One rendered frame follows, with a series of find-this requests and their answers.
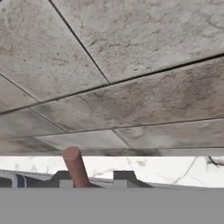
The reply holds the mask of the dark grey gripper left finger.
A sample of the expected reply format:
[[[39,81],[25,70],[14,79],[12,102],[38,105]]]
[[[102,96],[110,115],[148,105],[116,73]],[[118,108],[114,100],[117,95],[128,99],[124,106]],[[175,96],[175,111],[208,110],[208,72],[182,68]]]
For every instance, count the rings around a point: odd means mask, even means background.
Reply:
[[[59,188],[61,181],[72,181],[68,171],[57,171],[48,180],[40,180],[31,185],[31,188]]]

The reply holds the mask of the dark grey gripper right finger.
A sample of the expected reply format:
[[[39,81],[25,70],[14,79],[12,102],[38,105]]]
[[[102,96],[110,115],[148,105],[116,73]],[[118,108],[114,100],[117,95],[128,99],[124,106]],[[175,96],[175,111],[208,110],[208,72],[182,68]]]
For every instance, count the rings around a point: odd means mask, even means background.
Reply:
[[[114,171],[113,175],[114,188],[152,188],[152,185],[138,180],[133,171]]]

